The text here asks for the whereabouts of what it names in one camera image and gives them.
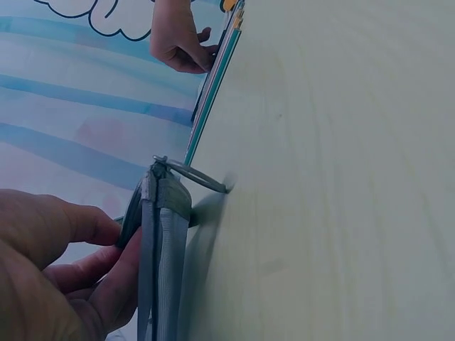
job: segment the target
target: blue striped fabric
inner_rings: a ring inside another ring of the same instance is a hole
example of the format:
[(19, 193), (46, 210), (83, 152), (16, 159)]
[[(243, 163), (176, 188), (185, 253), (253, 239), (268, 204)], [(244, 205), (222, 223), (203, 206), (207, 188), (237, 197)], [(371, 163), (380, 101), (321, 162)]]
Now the blue striped fabric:
[[(183, 160), (202, 76), (150, 56), (149, 0), (0, 8), (0, 187), (121, 215), (155, 153)], [(193, 14), (218, 41), (219, 1), (195, 0)]]

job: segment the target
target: wooden table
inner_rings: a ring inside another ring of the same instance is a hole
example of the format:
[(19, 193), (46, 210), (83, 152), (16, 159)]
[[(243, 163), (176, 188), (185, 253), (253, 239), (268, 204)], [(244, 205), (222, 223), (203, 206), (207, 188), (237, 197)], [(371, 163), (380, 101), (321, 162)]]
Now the wooden table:
[(247, 0), (192, 163), (235, 187), (191, 232), (186, 340), (453, 340), (454, 14)]

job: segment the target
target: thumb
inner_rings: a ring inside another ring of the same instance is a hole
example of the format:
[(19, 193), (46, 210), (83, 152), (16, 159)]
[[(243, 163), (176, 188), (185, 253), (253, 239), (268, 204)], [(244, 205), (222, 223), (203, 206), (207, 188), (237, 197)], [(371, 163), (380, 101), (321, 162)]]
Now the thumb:
[(180, 48), (185, 51), (200, 68), (206, 72), (210, 71), (212, 68), (212, 56), (203, 46), (201, 46), (196, 34), (183, 41)]

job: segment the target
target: hand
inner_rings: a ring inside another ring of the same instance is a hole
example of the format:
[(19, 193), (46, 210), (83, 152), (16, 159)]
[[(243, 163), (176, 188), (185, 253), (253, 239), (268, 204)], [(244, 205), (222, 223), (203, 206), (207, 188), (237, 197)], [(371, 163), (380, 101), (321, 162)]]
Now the hand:
[(201, 46), (210, 28), (197, 34), (189, 0), (156, 0), (150, 53), (179, 72), (209, 72), (218, 46)]
[[(96, 207), (0, 190), (0, 340), (98, 341), (125, 325), (137, 306), (141, 232), (122, 251), (119, 230)], [(49, 266), (71, 242), (105, 247)]]

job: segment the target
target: strap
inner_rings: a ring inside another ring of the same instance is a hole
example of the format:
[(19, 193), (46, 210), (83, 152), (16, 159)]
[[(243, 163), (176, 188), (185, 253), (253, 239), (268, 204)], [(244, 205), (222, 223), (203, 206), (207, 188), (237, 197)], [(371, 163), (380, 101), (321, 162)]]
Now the strap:
[(154, 261), (156, 255), (157, 211), (154, 208), (156, 201), (156, 179), (151, 168), (141, 183), (142, 196), (142, 239), (141, 257), (139, 260), (139, 287), (138, 287), (138, 316), (137, 339), (138, 341), (152, 340), (152, 326), (154, 310)]
[(117, 247), (122, 249), (128, 244), (133, 234), (141, 226), (142, 208), (141, 208), (141, 181), (136, 186), (131, 199), (129, 200), (127, 212), (122, 218), (117, 218), (116, 221), (122, 225), (120, 238), (116, 243)]
[(176, 341), (188, 220), (169, 209), (160, 211), (162, 232), (158, 267), (158, 316), (154, 341)]
[(168, 208), (171, 211), (178, 213), (185, 220), (190, 219), (190, 193), (174, 178), (159, 180), (156, 206), (158, 208)]
[(206, 174), (200, 172), (199, 170), (184, 165), (182, 162), (169, 160), (167, 156), (164, 156), (163, 158), (160, 156), (154, 156), (154, 159), (157, 163), (161, 163), (162, 165), (165, 165), (166, 167), (173, 169), (177, 173), (183, 175), (185, 178), (188, 178), (201, 186), (204, 186), (219, 193), (228, 192), (226, 185), (219, 183), (218, 181), (212, 179), (210, 176), (207, 176)]

